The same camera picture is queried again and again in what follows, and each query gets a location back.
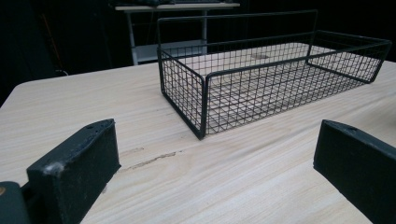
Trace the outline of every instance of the basket handle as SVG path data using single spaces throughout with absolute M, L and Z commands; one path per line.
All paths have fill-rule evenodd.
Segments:
M 217 16 L 194 16 L 194 17 L 170 17 L 170 18 L 159 18 L 157 20 L 157 37 L 158 37 L 158 48 L 161 49 L 161 23 L 171 21 L 198 21 L 207 19 L 227 19 L 227 18 L 251 18 L 251 17 L 268 17 L 268 16 L 286 16 L 286 15 L 297 15 L 314 13 L 315 20 L 312 27 L 312 31 L 316 31 L 318 11 L 316 9 L 300 10 L 300 11 L 287 11 L 287 12 L 269 12 L 269 13 L 252 13 L 252 14 L 233 14 L 233 15 L 217 15 Z

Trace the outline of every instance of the black background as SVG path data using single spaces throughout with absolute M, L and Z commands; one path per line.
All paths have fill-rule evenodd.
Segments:
M 241 7 L 213 10 L 209 15 L 317 9 L 317 29 L 383 38 L 395 42 L 396 17 L 384 0 L 308 1 L 240 0 Z M 0 7 L 0 105 L 15 86 L 42 78 L 76 75 L 132 65 L 125 15 L 108 0 L 2 1 Z M 160 17 L 196 16 L 197 11 L 138 13 L 132 16 L 137 45 L 156 43 Z M 269 28 L 254 22 L 209 23 L 209 41 L 267 35 Z M 164 38 L 184 39 L 199 34 L 196 27 L 169 31 Z M 388 61 L 396 62 L 391 48 Z

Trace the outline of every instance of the wood grain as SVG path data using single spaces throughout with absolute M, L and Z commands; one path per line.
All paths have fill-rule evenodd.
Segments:
M 0 179 L 88 123 L 113 118 L 122 167 L 83 223 L 370 223 L 313 169 L 331 119 L 396 146 L 396 63 L 377 80 L 199 141 L 156 63 L 21 84 L 0 108 Z

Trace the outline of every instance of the wire basket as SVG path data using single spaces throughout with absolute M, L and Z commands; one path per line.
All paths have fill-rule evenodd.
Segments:
M 168 18 L 158 25 L 295 13 L 317 14 Z M 315 23 L 307 33 L 184 48 L 163 49 L 159 36 L 162 93 L 202 139 L 375 81 L 390 41 L 316 31 Z

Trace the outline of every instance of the crack in wood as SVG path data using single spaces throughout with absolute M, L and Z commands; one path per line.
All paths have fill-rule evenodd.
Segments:
M 130 167 L 128 167 L 128 168 L 119 169 L 118 173 L 124 173 L 124 172 L 126 172 L 126 171 L 128 171 L 128 170 L 134 170 L 134 169 L 136 169 L 136 168 L 139 168 L 139 167 L 145 166 L 145 165 L 147 165 L 147 164 L 150 164 L 150 163 L 152 163 L 152 162 L 155 162 L 155 161 L 157 161 L 157 160 L 159 160 L 159 159 L 164 159 L 164 158 L 173 157 L 173 156 L 176 156 L 176 152 L 172 152 L 172 153 L 168 153 L 168 154 L 163 154 L 163 155 L 161 155 L 161 156 L 159 156 L 159 157 L 156 157 L 156 158 L 154 158 L 154 159 L 151 159 L 151 160 L 149 160 L 149 161 L 143 161 L 143 162 L 140 162 L 140 163 L 138 163 L 138 164 L 136 164 L 136 165 L 130 166 Z

